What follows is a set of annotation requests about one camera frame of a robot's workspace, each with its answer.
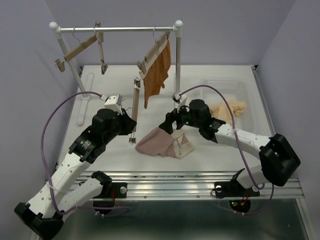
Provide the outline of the cream beige underwear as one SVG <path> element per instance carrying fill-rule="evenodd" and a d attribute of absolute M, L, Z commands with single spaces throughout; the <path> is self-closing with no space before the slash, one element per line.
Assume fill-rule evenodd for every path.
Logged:
<path fill-rule="evenodd" d="M 233 116 L 240 116 L 247 108 L 247 103 L 245 101 L 239 101 L 235 99 L 227 99 L 226 101 Z M 228 106 L 224 101 L 218 104 L 209 105 L 211 116 L 226 122 L 230 122 L 232 120 L 232 115 L 229 112 Z"/>

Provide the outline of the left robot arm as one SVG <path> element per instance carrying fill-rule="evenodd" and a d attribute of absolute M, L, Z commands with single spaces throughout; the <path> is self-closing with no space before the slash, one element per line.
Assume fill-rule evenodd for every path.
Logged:
<path fill-rule="evenodd" d="M 102 171 L 94 172 L 80 187 L 69 191 L 77 178 L 106 150 L 116 136 L 133 132 L 137 122 L 125 110 L 117 113 L 100 109 L 88 126 L 70 146 L 64 160 L 43 188 L 28 202 L 14 209 L 21 221 L 43 240 L 51 240 L 64 220 L 95 196 L 111 193 L 112 179 Z"/>

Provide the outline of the beige hanger with pink underwear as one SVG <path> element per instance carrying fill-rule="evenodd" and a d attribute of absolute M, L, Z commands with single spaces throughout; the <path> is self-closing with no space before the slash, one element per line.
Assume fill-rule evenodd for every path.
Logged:
<path fill-rule="evenodd" d="M 133 81 L 134 88 L 133 88 L 133 99 L 132 99 L 132 107 L 131 107 L 131 118 L 138 122 L 138 110 L 139 110 L 139 98 L 140 98 L 140 88 L 141 88 L 141 79 L 139 77 L 136 77 Z M 130 137 L 129 137 L 129 143 L 131 145 L 136 143 L 136 131 L 137 131 L 137 124 L 134 127 Z"/>

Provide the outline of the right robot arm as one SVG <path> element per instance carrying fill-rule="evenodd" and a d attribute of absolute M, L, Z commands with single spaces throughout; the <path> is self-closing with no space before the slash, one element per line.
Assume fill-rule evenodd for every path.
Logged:
<path fill-rule="evenodd" d="M 198 129 L 200 135 L 216 144 L 237 148 L 241 154 L 248 153 L 259 160 L 255 167 L 245 167 L 231 180 L 230 189 L 235 195 L 242 195 L 249 188 L 266 183 L 284 186 L 301 165 L 301 161 L 288 140 L 281 134 L 263 136 L 234 128 L 223 120 L 212 117 L 209 106 L 201 99 L 189 105 L 182 105 L 167 113 L 159 128 L 173 133 L 189 126 Z"/>

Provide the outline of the pink underwear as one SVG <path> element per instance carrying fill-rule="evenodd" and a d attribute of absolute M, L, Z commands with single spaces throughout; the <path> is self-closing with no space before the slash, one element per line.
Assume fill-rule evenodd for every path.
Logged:
<path fill-rule="evenodd" d="M 144 155 L 176 159 L 184 158 L 194 149 L 183 129 L 169 134 L 159 127 L 149 132 L 135 146 L 135 150 Z"/>

